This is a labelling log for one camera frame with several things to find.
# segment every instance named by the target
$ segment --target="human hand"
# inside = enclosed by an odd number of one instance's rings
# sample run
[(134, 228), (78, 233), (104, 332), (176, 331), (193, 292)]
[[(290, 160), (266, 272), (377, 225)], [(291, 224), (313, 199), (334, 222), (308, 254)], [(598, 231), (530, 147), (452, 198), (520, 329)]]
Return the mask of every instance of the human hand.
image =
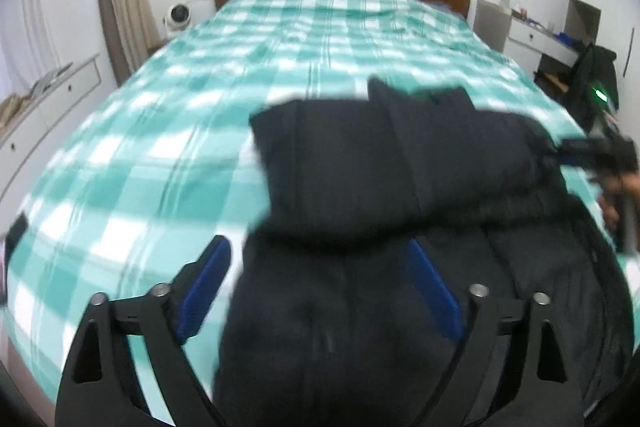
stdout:
[(614, 233), (618, 229), (620, 215), (613, 205), (613, 199), (624, 189), (634, 199), (636, 205), (640, 206), (640, 174), (622, 174), (620, 177), (606, 178), (602, 183), (602, 188), (603, 192), (598, 198), (598, 203), (602, 209), (602, 217), (607, 230)]

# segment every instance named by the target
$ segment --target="dresser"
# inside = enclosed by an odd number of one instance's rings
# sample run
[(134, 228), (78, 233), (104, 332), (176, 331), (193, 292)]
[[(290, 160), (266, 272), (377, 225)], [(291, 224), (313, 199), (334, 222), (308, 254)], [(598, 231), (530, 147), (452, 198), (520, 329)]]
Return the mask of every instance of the dresser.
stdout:
[(500, 6), (478, 0), (474, 32), (492, 50), (512, 58), (525, 73), (534, 76), (542, 55), (554, 58), (567, 67), (578, 58), (576, 51), (540, 30), (505, 13)]
[(95, 109), (83, 103), (101, 83), (95, 58), (72, 64), (0, 135), (0, 233), (54, 152)]

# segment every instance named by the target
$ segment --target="silver bolt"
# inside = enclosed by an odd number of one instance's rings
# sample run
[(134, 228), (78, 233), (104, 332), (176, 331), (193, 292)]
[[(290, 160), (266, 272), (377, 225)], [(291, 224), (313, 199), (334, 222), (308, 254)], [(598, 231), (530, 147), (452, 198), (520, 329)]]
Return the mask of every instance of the silver bolt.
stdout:
[(107, 302), (107, 299), (108, 299), (108, 296), (106, 293), (98, 292), (98, 293), (94, 293), (91, 296), (91, 299), (89, 300), (89, 302), (91, 302), (93, 306), (100, 306), (100, 304), (104, 304), (105, 302)]
[(171, 291), (171, 285), (168, 282), (159, 282), (151, 288), (151, 295), (154, 297), (162, 297)]
[(551, 297), (546, 293), (536, 292), (533, 294), (533, 300), (538, 304), (542, 304), (543, 306), (547, 304), (551, 304)]
[(469, 286), (469, 291), (476, 297), (486, 297), (487, 295), (489, 295), (489, 288), (487, 288), (484, 284), (472, 284), (471, 286)]

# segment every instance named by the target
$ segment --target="security camera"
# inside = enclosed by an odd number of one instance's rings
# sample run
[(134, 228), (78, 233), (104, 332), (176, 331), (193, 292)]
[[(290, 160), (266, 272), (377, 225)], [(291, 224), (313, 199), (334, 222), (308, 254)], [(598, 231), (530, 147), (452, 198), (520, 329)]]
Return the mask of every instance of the security camera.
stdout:
[(173, 39), (191, 27), (191, 10), (186, 4), (174, 4), (164, 16), (166, 37)]

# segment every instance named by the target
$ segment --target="mattress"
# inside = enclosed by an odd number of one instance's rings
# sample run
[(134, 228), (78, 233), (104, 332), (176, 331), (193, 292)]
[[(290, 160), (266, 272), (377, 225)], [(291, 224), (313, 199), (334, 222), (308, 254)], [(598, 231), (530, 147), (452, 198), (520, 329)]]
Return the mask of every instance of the mattress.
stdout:
[[(462, 86), (476, 107), (532, 116), (555, 140), (582, 135), (466, 22), (417, 0), (231, 0), (113, 93), (23, 204), (30, 227), (9, 266), (6, 318), (47, 396), (56, 399), (93, 293), (146, 293), (223, 234), (233, 245), (232, 267), (200, 334), (185, 346), (210, 393), (242, 242), (269, 205), (249, 116), (291, 98), (364, 97), (374, 73), (405, 90)], [(600, 222), (584, 172), (563, 174)], [(640, 270), (620, 262), (637, 296)], [(150, 408), (170, 423), (142, 340), (131, 344)]]

